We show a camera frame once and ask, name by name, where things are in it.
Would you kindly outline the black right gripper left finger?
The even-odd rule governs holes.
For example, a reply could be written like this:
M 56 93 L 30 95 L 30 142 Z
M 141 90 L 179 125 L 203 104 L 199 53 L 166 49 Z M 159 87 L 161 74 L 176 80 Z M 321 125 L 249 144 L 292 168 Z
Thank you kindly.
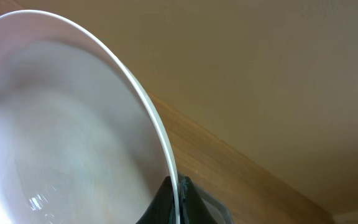
M 160 185 L 147 210 L 136 224 L 175 224 L 171 178 L 167 176 Z

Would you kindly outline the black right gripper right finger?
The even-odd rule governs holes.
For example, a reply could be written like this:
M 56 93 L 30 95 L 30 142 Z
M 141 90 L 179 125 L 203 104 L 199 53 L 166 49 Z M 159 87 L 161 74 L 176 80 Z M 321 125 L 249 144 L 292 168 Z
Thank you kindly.
M 179 174 L 180 223 L 233 224 L 232 215 L 218 199 L 204 191 L 200 186 Z

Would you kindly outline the white plate blue stain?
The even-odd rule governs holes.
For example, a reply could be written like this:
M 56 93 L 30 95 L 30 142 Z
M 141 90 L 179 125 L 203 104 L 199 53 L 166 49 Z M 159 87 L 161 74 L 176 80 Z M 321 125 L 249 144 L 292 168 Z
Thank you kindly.
M 92 33 L 51 12 L 0 16 L 0 223 L 138 223 L 172 148 L 150 97 Z

